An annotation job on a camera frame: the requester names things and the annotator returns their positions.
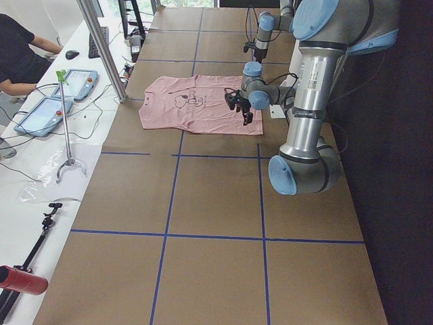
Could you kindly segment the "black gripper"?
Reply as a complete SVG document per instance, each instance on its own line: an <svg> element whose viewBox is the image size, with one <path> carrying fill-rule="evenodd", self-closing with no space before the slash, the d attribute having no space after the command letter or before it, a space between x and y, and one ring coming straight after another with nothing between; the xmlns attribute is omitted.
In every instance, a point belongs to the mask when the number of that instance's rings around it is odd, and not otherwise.
<svg viewBox="0 0 433 325"><path fill-rule="evenodd" d="M261 63L267 56L268 49L255 49L254 58L258 63Z"/></svg>
<svg viewBox="0 0 433 325"><path fill-rule="evenodd" d="M250 109L251 104L249 101L239 102L236 104L237 112L241 112L244 119L243 126L246 126L252 122L254 115L251 113Z"/></svg>

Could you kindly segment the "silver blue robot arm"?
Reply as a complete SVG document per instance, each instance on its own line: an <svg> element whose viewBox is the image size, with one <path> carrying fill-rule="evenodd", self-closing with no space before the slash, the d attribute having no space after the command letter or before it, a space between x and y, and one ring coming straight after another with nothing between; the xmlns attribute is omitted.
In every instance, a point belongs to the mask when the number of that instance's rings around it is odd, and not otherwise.
<svg viewBox="0 0 433 325"><path fill-rule="evenodd" d="M298 1L280 1L280 15L265 12L259 16L258 32L254 41L254 57L261 63L266 58L274 30L289 31L295 15Z"/></svg>
<svg viewBox="0 0 433 325"><path fill-rule="evenodd" d="M256 39L244 46L255 59L244 66L240 88L228 91L225 100L247 124L254 110L283 109L287 140L268 166L276 192L323 192L337 182L338 155L320 135L329 96L346 56L395 44L400 6L399 1L282 1L279 15L260 15ZM276 30L291 32L301 54L296 82L289 87L268 85L262 77L261 62Z"/></svg>

